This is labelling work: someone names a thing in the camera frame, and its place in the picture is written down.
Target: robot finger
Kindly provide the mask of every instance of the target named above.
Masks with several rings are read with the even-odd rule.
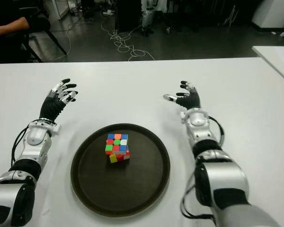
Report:
[[[59,81],[59,83],[57,83],[57,84],[52,88],[52,92],[55,93],[55,92],[59,91],[59,90],[61,89],[61,87],[62,87],[64,84],[70,82],[70,80],[71,80],[71,79],[63,79],[63,80]]]
[[[181,81],[181,85],[180,85],[180,88],[184,88],[186,89],[187,91],[192,91],[194,90],[194,85],[192,83],[189,83],[187,81]]]
[[[190,94],[189,93],[183,93],[183,92],[178,92],[176,93],[177,96],[184,96],[184,97],[189,97]]]
[[[64,102],[64,104],[68,104],[70,101],[74,100],[75,96],[76,96],[76,92],[75,91],[71,91],[66,96],[64,96],[61,99],[61,101]]]
[[[163,98],[171,102],[176,102],[178,99],[177,97],[171,95],[163,95]]]
[[[66,90],[66,89],[68,89],[68,88],[74,88],[74,87],[76,87],[76,86],[77,86],[76,84],[65,84],[65,85],[63,85],[63,86],[61,86],[61,87],[59,88],[59,90],[57,91],[57,93],[60,94],[62,91]]]
[[[62,99],[64,96],[66,96],[67,94],[69,94],[72,91],[62,91],[59,95],[58,95],[58,99]]]

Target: green sticker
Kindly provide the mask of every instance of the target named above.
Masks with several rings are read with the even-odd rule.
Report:
[[[105,151],[111,151],[113,150],[113,145],[106,145]]]
[[[120,140],[114,140],[114,145],[120,145]]]

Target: blue sticker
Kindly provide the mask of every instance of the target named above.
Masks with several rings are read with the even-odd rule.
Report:
[[[126,151],[126,145],[121,145],[119,151]]]
[[[114,134],[109,134],[107,139],[108,140],[114,140],[115,139],[115,135]]]
[[[122,139],[122,140],[127,140],[127,138],[128,138],[128,135],[127,135],[127,134],[122,134],[122,135],[121,135],[121,139]]]

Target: black cable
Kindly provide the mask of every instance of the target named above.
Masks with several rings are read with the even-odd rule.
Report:
[[[214,119],[214,118],[211,117],[211,116],[208,116],[208,118],[209,118],[210,120],[216,122],[217,125],[219,126],[219,129],[220,129],[220,143],[219,143],[219,144],[220,144],[220,147],[222,147],[222,145],[223,145],[223,143],[224,143],[224,140],[225,140],[224,129],[223,129],[223,127],[219,124],[219,122],[218,122],[216,119]]]
[[[37,119],[37,120],[34,120],[34,121],[32,121],[32,122],[36,122],[36,121],[44,121],[44,122],[47,122],[47,123],[56,125],[55,122],[53,122],[53,121],[51,121],[51,120],[48,120],[48,119]],[[16,161],[16,159],[15,159],[16,148],[17,148],[18,144],[21,142],[21,140],[23,139],[23,137],[25,136],[25,134],[26,134],[26,132],[27,132],[27,130],[28,130],[28,126],[29,126],[29,125],[27,125],[27,127],[25,127],[25,128],[18,134],[18,136],[17,136],[16,139],[15,139],[14,145],[13,145],[13,147],[12,147],[12,149],[11,149],[11,160],[10,160],[10,167],[11,167],[11,168],[13,167],[13,164],[14,164],[14,162]]]
[[[188,188],[189,182],[192,180],[193,176],[194,176],[194,172],[191,174],[191,176],[188,179],[186,190],[185,190],[184,196],[182,197],[182,200],[181,200],[181,204],[180,204],[181,213],[185,218],[188,218],[188,219],[209,219],[209,220],[212,220],[213,223],[216,225],[214,216],[212,214],[194,215],[194,214],[190,213],[186,208],[185,198],[195,188],[195,185],[192,185],[190,188]]]

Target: tangled cable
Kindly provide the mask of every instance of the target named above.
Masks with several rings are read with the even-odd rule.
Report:
[[[132,58],[138,58],[138,57],[144,57],[146,54],[148,54],[154,61],[155,58],[147,51],[144,50],[139,50],[139,49],[135,49],[134,45],[127,45],[126,41],[131,39],[131,34],[134,30],[138,29],[141,27],[141,25],[139,25],[138,27],[136,27],[135,29],[133,29],[131,32],[127,33],[127,32],[122,32],[122,33],[116,33],[116,34],[111,34],[108,30],[106,30],[103,27],[103,24],[105,22],[105,17],[102,16],[102,13],[100,12],[100,16],[104,19],[101,23],[101,29],[105,32],[107,32],[107,34],[110,37],[110,40],[115,40],[114,41],[114,45],[117,47],[117,51],[119,53],[127,53],[130,52],[131,57],[128,59],[128,61],[130,61]]]

